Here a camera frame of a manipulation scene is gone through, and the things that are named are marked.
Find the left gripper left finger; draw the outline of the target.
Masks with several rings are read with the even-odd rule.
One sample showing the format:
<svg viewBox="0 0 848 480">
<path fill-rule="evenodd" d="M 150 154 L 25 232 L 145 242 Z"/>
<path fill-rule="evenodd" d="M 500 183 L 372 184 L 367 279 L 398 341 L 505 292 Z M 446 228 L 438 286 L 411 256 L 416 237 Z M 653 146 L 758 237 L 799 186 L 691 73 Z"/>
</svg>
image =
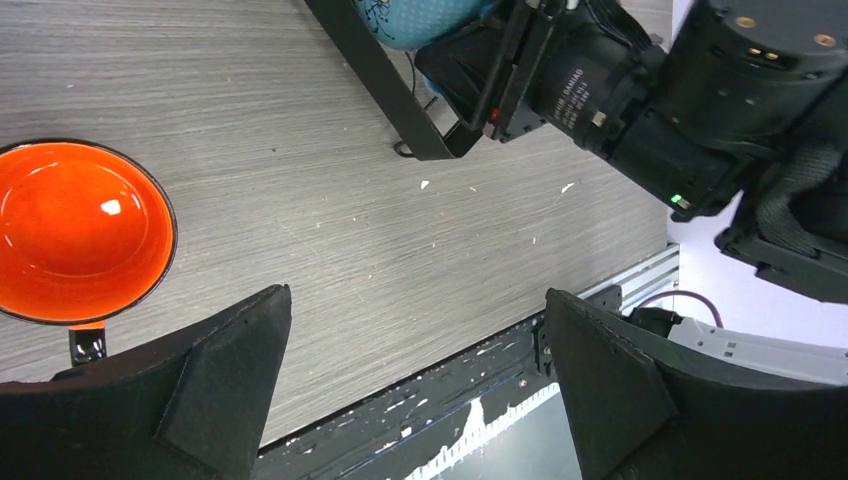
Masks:
<svg viewBox="0 0 848 480">
<path fill-rule="evenodd" d="M 292 324 L 269 286 L 119 354 L 1 387 L 5 479 L 246 479 Z"/>
</svg>

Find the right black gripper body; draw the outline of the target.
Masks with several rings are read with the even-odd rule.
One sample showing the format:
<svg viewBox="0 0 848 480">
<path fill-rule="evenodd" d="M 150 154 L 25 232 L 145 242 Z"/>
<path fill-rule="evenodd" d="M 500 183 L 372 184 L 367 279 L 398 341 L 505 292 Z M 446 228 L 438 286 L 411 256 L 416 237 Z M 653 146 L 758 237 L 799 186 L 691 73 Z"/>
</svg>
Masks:
<svg viewBox="0 0 848 480">
<path fill-rule="evenodd" d="M 740 190 L 733 155 L 687 139 L 660 114 L 666 53 L 615 1 L 497 1 L 476 24 L 476 123 L 510 141 L 527 111 L 688 221 Z"/>
</svg>

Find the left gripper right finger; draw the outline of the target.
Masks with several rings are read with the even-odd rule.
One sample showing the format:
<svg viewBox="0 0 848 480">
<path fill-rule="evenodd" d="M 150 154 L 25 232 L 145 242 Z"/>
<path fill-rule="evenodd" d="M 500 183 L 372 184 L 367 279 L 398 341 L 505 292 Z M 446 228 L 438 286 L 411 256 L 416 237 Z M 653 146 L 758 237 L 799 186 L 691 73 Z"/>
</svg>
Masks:
<svg viewBox="0 0 848 480">
<path fill-rule="evenodd" d="M 843 479 L 847 390 L 735 365 L 562 290 L 553 368 L 585 479 Z"/>
</svg>

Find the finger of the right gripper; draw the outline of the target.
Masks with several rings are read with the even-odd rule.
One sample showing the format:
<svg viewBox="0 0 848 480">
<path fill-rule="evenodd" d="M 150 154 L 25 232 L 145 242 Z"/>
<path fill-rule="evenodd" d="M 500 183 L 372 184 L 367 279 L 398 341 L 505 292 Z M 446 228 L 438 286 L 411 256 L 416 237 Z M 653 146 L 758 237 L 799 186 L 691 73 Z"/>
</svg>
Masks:
<svg viewBox="0 0 848 480">
<path fill-rule="evenodd" d="M 513 21 L 485 17 L 420 49 L 415 65 L 465 127 L 480 130 L 491 124 L 495 132 L 505 133 L 513 112 L 506 95 L 516 38 Z"/>
</svg>

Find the large orange mug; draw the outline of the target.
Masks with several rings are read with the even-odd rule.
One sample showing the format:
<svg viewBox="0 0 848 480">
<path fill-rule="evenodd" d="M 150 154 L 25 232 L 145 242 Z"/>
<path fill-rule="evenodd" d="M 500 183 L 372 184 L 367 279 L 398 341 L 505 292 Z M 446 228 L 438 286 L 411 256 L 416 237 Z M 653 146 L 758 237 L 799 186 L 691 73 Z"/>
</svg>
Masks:
<svg viewBox="0 0 848 480">
<path fill-rule="evenodd" d="M 1 311 L 68 331 L 79 366 L 105 327 L 164 280 L 178 223 L 163 187 L 105 145 L 61 138 L 1 149 Z"/>
</svg>

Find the blue mug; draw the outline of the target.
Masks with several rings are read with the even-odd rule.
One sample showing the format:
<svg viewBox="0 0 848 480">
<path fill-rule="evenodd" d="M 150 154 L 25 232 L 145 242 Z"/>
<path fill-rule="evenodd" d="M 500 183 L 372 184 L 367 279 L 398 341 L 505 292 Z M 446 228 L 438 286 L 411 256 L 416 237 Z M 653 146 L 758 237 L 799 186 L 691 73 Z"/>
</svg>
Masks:
<svg viewBox="0 0 848 480">
<path fill-rule="evenodd" d="M 491 0 L 359 0 L 369 32 L 385 47 L 417 50 L 484 16 Z"/>
</svg>

